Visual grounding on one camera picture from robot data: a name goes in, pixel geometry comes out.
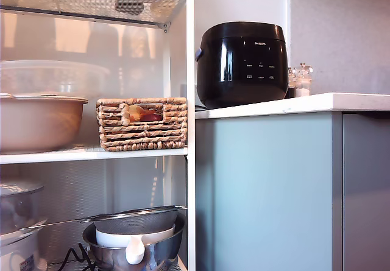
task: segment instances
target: power cord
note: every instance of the power cord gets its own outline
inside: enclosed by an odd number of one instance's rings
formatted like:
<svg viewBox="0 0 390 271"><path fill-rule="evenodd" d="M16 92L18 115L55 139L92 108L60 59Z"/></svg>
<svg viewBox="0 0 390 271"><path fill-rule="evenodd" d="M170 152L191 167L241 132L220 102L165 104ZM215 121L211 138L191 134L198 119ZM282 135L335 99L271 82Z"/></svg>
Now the power cord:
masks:
<svg viewBox="0 0 390 271"><path fill-rule="evenodd" d="M58 271L62 271L62 269L64 269L66 263L67 263L68 260L69 260L69 256L70 256L71 253L72 253L73 256L75 257L75 259L76 259L77 262L83 263L84 261L87 260L88 266L86 266L86 268L84 268L83 271L87 271L88 269L89 269L90 271L94 271L94 270L95 270L96 264L91 262L91 259L90 259L90 257L88 257L88 254L86 253L86 251L85 251L83 245L82 245L82 244L79 244L79 248L80 248L80 250L81 250L81 255L82 255L82 257L80 258L80 257L77 255L76 251L75 251L73 248L70 248L70 249L68 250L68 252L67 252L67 254L66 254L66 256L65 256L65 259L63 260L62 265L61 265L61 267L59 268Z"/></svg>

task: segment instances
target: pot lid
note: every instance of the pot lid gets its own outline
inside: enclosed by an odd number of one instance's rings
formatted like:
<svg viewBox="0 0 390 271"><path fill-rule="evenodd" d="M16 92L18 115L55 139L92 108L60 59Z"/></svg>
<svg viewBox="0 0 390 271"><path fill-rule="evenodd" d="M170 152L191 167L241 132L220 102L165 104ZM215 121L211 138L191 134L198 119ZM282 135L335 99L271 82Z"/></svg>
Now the pot lid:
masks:
<svg viewBox="0 0 390 271"><path fill-rule="evenodd" d="M221 23L208 29L203 34L201 46L203 47L206 41L231 37L268 38L286 42L283 29L276 24L233 21Z"/></svg>
<svg viewBox="0 0 390 271"><path fill-rule="evenodd" d="M51 100L73 100L76 102L82 102L83 104L88 103L88 99L83 97L74 97L74 96L58 96L55 94L9 94L9 93L0 93L1 99L51 99Z"/></svg>
<svg viewBox="0 0 390 271"><path fill-rule="evenodd" d="M33 192L41 191L43 185L41 183L30 180L3 180L0 183L0 196L10 196L17 194L32 194Z"/></svg>

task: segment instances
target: woven basket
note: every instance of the woven basket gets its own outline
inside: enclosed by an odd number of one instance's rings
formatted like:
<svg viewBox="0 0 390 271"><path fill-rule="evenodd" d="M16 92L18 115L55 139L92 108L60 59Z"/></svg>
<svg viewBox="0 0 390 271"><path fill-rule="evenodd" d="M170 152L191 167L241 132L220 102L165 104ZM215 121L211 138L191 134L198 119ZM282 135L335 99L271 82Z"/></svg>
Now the woven basket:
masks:
<svg viewBox="0 0 390 271"><path fill-rule="evenodd" d="M182 148L187 139L184 97L156 99L99 99L96 116L100 145L106 151ZM139 105L162 115L162 121L130 122L129 106Z"/></svg>

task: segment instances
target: gray cabinet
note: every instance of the gray cabinet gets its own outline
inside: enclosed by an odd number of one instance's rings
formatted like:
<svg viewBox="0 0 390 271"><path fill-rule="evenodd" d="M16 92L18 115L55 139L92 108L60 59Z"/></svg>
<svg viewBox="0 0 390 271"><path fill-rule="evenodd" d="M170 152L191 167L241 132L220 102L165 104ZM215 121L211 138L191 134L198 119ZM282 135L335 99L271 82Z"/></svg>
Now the gray cabinet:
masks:
<svg viewBox="0 0 390 271"><path fill-rule="evenodd" d="M390 270L389 168L388 119L197 120L197 270Z"/></svg>
<svg viewBox="0 0 390 271"><path fill-rule="evenodd" d="M343 115L344 270L390 270L390 118Z"/></svg>

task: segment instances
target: label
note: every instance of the label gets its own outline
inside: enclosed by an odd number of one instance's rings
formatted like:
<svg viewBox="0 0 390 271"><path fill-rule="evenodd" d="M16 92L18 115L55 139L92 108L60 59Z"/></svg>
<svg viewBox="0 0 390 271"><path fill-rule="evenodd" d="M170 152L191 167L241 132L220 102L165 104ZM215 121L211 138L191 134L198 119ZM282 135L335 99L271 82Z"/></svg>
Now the label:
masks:
<svg viewBox="0 0 390 271"><path fill-rule="evenodd" d="M20 271L34 271L34 255L29 256L25 261L20 263Z"/></svg>

